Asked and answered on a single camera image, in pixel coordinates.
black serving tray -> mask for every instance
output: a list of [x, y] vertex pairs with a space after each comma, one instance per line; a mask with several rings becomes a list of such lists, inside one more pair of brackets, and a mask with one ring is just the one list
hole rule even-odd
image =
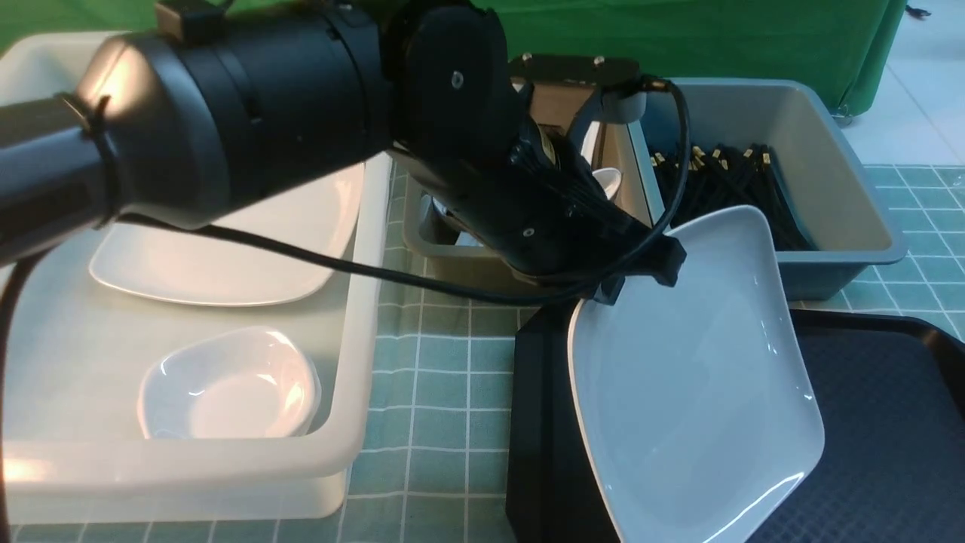
[[[516, 335], [506, 512], [519, 543], [619, 541], [572, 404], [572, 307], [544, 307]], [[965, 344], [918, 319], [791, 317], [824, 454], [750, 541], [965, 542]]]

white floor tile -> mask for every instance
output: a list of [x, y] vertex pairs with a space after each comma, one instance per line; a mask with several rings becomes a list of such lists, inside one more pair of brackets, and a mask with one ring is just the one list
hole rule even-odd
[[[960, 40], [965, 43], [965, 33]], [[889, 61], [888, 68], [962, 163], [965, 160], [965, 58], [960, 61], [895, 59]]]
[[932, 15], [916, 20], [901, 19], [889, 61], [965, 61], [965, 2], [962, 0], [910, 0], [915, 8]]
[[843, 132], [865, 164], [962, 163], [888, 70], [874, 105]]

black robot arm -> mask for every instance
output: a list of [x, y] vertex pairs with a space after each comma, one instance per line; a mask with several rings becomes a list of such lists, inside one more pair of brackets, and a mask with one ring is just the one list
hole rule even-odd
[[[637, 121], [642, 92], [668, 90], [636, 63], [507, 64], [498, 16], [464, 0], [381, 27], [328, 0], [155, 11], [158, 31], [109, 39], [73, 93], [0, 108], [0, 266], [129, 215], [201, 229], [388, 151], [523, 280], [609, 303], [627, 274], [676, 282], [669, 220], [609, 203], [576, 152], [590, 121]], [[593, 92], [539, 126], [534, 86], [560, 73]]]

green cloth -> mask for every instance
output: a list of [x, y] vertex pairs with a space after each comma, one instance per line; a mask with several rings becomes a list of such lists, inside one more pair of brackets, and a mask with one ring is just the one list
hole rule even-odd
[[[235, 10], [275, 0], [238, 0]], [[361, 0], [370, 11], [399, 0]], [[794, 79], [834, 111], [871, 106], [904, 0], [482, 0], [510, 55], [627, 56], [666, 76]], [[139, 30], [147, 0], [0, 0], [0, 50], [38, 33]]]

cable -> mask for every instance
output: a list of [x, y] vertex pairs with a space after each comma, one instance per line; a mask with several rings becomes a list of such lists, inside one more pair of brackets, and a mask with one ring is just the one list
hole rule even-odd
[[[680, 124], [680, 149], [677, 155], [680, 157], [681, 164], [689, 163], [691, 152], [690, 113], [687, 109], [687, 102], [686, 98], [683, 96], [683, 93], [672, 81], [649, 76], [646, 76], [644, 79], [642, 79], [641, 88], [646, 92], [670, 93], [674, 97], [674, 101], [676, 102], [677, 117]], [[420, 275], [406, 273], [404, 271], [388, 270], [385, 268], [358, 264], [349, 260], [318, 254], [295, 245], [272, 240], [264, 236], [252, 234], [250, 232], [242, 232], [240, 230], [224, 228], [221, 226], [209, 225], [197, 230], [184, 230], [176, 226], [139, 215], [125, 215], [122, 216], [119, 221], [140, 226], [149, 226], [151, 228], [159, 228], [172, 232], [180, 232], [183, 234], [191, 234], [224, 242], [240, 243], [288, 256], [295, 260], [300, 260], [309, 264], [329, 268], [336, 272], [354, 273], [367, 277], [374, 277], [376, 279], [427, 289], [450, 296], [501, 305], [540, 306], [567, 301], [591, 292], [607, 277], [613, 275], [615, 272], [619, 272], [620, 269], [625, 268], [628, 264], [639, 258], [640, 255], [653, 246], [653, 244], [663, 234], [664, 230], [666, 230], [670, 225], [671, 220], [674, 218], [677, 210], [680, 208], [680, 202], [683, 200], [683, 193], [687, 184], [687, 174], [687, 168], [678, 168], [679, 179], [677, 181], [676, 191], [673, 199], [670, 202], [670, 205], [666, 207], [664, 213], [660, 215], [659, 219], [657, 219], [657, 222], [653, 225], [653, 228], [647, 232], [644, 238], [640, 240], [632, 249], [624, 253], [613, 263], [604, 267], [598, 273], [595, 273], [593, 277], [589, 279], [551, 294], [534, 296], [518, 296], [489, 292], [472, 287], [457, 285], [455, 283], [438, 281], [436, 279], [422, 277]]]
[[[14, 265], [14, 270], [7, 279], [7, 286], [0, 294], [0, 400], [4, 390], [4, 376], [7, 375], [7, 351], [10, 330], [14, 324], [14, 309], [16, 302], [23, 292], [23, 285], [27, 283], [27, 277], [34, 270], [37, 263], [49, 252], [48, 250], [32, 254], [20, 259]], [[3, 402], [0, 401], [0, 421], [3, 420]], [[3, 458], [3, 426], [0, 424], [0, 459]], [[10, 529], [9, 517], [7, 516], [7, 492], [3, 484], [3, 476], [0, 475], [0, 529]]]

